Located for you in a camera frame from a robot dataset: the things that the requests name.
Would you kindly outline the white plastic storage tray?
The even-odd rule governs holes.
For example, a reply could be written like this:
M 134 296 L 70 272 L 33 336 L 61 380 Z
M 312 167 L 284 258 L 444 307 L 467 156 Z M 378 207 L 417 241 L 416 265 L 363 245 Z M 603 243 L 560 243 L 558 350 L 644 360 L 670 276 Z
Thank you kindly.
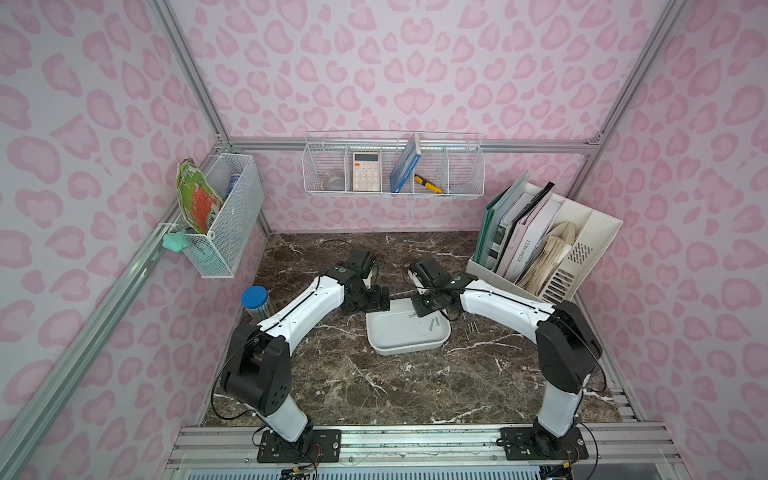
M 440 327 L 429 330 L 430 320 L 437 317 Z M 366 314 L 369 344 L 376 353 L 392 356 L 440 348 L 451 335 L 451 326 L 440 313 L 419 318 L 410 299 L 390 302 L 390 310 Z

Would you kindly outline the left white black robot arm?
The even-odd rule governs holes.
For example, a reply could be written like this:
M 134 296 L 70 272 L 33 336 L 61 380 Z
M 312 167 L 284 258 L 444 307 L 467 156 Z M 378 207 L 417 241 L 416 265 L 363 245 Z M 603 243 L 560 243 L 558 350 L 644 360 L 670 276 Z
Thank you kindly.
M 291 396 L 291 357 L 301 341 L 335 310 L 389 310 L 389 289 L 376 283 L 375 266 L 372 252 L 354 249 L 346 260 L 321 268 L 308 288 L 275 315 L 234 330 L 218 375 L 220 388 L 255 411 L 283 441 L 304 443 L 312 431 Z

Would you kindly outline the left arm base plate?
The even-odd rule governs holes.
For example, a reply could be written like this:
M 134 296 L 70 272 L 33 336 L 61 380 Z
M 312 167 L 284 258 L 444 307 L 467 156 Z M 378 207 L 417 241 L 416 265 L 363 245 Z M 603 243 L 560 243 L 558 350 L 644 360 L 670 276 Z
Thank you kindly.
M 272 430 L 252 435 L 257 448 L 257 462 L 271 464 L 337 463 L 340 458 L 342 431 L 339 429 L 311 429 L 295 442 L 289 442 Z

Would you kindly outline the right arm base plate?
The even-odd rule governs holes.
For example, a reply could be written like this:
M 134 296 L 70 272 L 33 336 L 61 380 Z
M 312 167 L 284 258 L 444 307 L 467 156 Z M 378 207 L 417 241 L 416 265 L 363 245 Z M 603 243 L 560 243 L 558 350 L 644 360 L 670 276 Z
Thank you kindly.
M 564 436 L 556 437 L 538 423 L 529 427 L 500 430 L 496 445 L 504 449 L 508 461 L 568 461 L 589 458 L 580 430 L 572 426 Z

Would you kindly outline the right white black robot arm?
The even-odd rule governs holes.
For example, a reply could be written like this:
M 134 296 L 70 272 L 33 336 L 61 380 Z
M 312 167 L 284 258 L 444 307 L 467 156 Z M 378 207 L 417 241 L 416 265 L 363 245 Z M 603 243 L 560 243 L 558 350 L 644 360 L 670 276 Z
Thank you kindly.
M 417 289 L 411 302 L 418 316 L 454 308 L 492 320 L 534 343 L 546 380 L 534 431 L 555 440 L 574 428 L 584 391 L 603 353 L 576 304 L 525 298 L 471 273 L 451 274 L 433 258 L 410 263 L 407 272 Z

